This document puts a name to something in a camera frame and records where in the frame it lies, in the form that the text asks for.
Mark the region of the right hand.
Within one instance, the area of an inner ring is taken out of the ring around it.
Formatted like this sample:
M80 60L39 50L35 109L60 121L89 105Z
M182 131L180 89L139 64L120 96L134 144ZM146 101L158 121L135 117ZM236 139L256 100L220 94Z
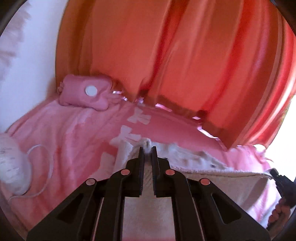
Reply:
M275 209L272 211L271 216L268 219L267 227L277 227L282 228L287 223L290 217L290 207L286 205L286 200L281 198L276 204Z

